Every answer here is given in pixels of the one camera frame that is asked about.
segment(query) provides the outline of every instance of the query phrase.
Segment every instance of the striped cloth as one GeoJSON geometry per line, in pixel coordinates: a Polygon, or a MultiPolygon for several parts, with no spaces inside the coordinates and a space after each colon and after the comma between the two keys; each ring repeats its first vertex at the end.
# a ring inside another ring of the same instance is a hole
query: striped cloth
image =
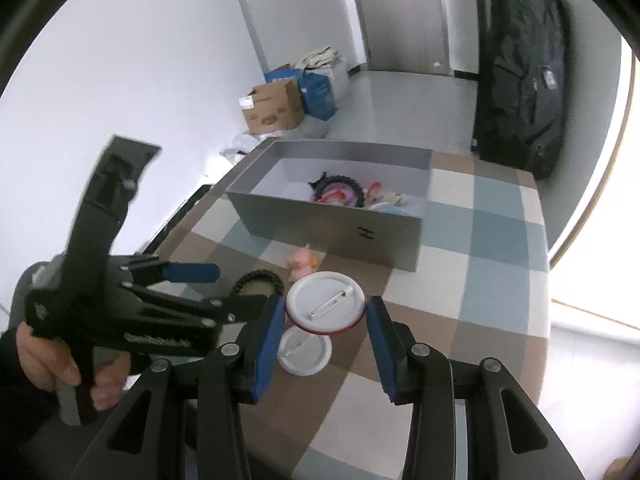
{"type": "MultiPolygon", "coordinates": [[[[296,247],[252,236],[225,189],[259,146],[196,204],[160,247],[161,258],[214,262],[213,284],[172,285],[185,297],[226,296],[244,273],[269,269],[287,281],[296,247]]],[[[415,272],[317,253],[319,270],[351,276],[381,295],[393,320],[452,359],[500,359],[537,400],[549,336],[547,245],[533,177],[469,156],[433,152],[422,246],[415,272]]],[[[332,336],[320,373],[295,377],[276,366],[257,406],[242,406],[247,448],[301,480],[396,479],[411,406],[394,406],[361,321],[332,336]]]]}

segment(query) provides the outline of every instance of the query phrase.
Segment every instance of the pink figurine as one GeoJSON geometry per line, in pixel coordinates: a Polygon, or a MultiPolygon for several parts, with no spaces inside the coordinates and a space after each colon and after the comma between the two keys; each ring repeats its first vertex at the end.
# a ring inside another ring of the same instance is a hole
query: pink figurine
{"type": "Polygon", "coordinates": [[[291,271],[289,281],[293,283],[312,272],[316,272],[318,265],[318,257],[309,249],[296,250],[287,260],[287,269],[291,271]]]}

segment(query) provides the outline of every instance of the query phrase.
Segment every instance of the blue box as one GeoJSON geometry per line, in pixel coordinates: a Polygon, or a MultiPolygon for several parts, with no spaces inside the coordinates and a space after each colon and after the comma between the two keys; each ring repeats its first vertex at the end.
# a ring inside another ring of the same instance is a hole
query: blue box
{"type": "Polygon", "coordinates": [[[334,94],[331,82],[325,75],[303,73],[297,68],[278,68],[264,75],[267,83],[280,79],[295,78],[302,94],[302,106],[305,113],[323,121],[335,114],[334,94]]]}

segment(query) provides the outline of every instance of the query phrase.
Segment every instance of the black sleeve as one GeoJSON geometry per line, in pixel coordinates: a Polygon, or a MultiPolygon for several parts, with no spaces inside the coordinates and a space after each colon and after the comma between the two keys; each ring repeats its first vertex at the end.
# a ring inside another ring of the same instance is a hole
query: black sleeve
{"type": "Polygon", "coordinates": [[[0,478],[35,478],[18,448],[57,408],[56,395],[36,388],[20,367],[15,328],[0,336],[0,478]]]}

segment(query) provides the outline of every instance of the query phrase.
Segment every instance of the blue rubber tip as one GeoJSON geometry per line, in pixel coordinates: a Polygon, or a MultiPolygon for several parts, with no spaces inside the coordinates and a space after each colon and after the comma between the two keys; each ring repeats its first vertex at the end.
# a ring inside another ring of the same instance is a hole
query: blue rubber tip
{"type": "Polygon", "coordinates": [[[380,314],[371,300],[367,301],[366,313],[367,330],[369,331],[369,339],[371,339],[373,355],[376,358],[376,366],[378,367],[382,389],[389,396],[391,402],[394,402],[398,396],[398,383],[396,381],[398,371],[396,369],[396,361],[393,358],[391,349],[382,331],[380,314]]]}
{"type": "Polygon", "coordinates": [[[273,368],[276,364],[278,347],[284,330],[284,298],[278,300],[273,311],[262,347],[255,362],[254,386],[251,389],[255,402],[258,402],[269,389],[273,368]]]}
{"type": "Polygon", "coordinates": [[[220,278],[220,267],[216,264],[170,262],[162,269],[162,276],[172,283],[213,283],[220,278]]]}

